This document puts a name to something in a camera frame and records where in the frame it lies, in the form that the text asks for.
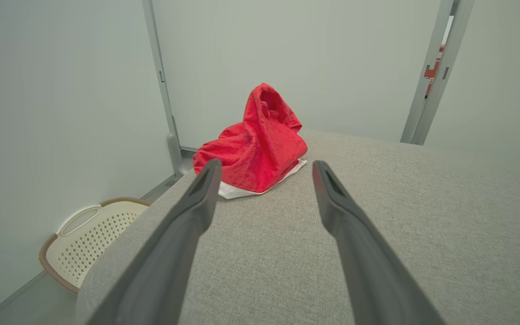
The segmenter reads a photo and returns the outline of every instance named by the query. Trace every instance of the gray cushion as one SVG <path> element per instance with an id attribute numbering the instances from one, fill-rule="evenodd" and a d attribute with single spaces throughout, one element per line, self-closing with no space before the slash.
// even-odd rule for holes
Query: gray cushion
<path id="1" fill-rule="evenodd" d="M 462 154 L 303 130 L 309 164 L 264 195 L 221 199 L 192 266 L 180 323 L 352 323 L 311 162 L 325 160 L 453 324 L 520 323 L 520 174 Z M 78 296 L 91 315 L 195 175 L 115 240 Z"/>

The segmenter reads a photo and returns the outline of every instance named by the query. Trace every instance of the crumpled red fabric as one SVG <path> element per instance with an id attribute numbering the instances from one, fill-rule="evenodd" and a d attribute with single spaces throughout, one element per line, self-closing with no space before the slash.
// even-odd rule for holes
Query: crumpled red fabric
<path id="1" fill-rule="evenodd" d="M 306 154 L 297 135 L 302 124 L 280 94 L 262 83 L 250 93 L 244 119 L 194 154 L 196 173 L 214 158 L 222 161 L 222 181 L 256 193 L 273 187 Z"/>

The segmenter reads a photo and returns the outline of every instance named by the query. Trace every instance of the laundry basket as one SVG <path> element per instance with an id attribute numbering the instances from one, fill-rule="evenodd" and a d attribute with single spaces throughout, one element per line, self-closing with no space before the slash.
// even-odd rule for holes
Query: laundry basket
<path id="1" fill-rule="evenodd" d="M 150 202 L 122 197 L 79 210 L 43 245 L 40 263 L 62 287 L 78 294 L 96 259 L 148 206 Z"/>

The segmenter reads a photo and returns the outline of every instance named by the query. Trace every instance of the white fabric edge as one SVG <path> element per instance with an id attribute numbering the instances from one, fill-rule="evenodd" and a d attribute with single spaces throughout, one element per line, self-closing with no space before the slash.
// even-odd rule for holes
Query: white fabric edge
<path id="1" fill-rule="evenodd" d="M 281 181 L 285 180 L 290 175 L 292 175 L 292 174 L 296 173 L 297 171 L 299 171 L 302 168 L 302 166 L 306 165 L 307 162 L 308 162 L 307 160 L 299 159 L 298 160 L 298 164 L 296 166 L 294 166 L 294 168 L 291 169 L 284 176 L 283 179 L 281 179 L 278 183 L 274 184 L 274 186 L 278 185 Z M 220 182 L 220 187 L 218 189 L 218 195 L 220 195 L 221 197 L 229 200 L 229 199 L 233 199 L 233 198 L 247 197 L 247 196 L 250 196 L 250 195 L 264 194 L 264 193 L 268 192 L 270 189 L 267 189 L 266 191 L 264 191 L 262 193 L 257 193 L 257 192 L 252 192 L 252 191 L 239 189 L 238 187 L 229 185 L 229 184 L 224 183 L 223 181 L 221 181 Z"/>

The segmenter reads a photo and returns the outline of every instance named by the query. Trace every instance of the gray floor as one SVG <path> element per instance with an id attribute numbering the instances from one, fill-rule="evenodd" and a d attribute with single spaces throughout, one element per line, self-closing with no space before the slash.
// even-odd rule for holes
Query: gray floor
<path id="1" fill-rule="evenodd" d="M 151 190 L 143 199 L 154 202 L 176 183 L 167 181 Z M 0 325 L 70 325 L 74 322 L 76 296 L 45 274 L 0 310 Z"/>

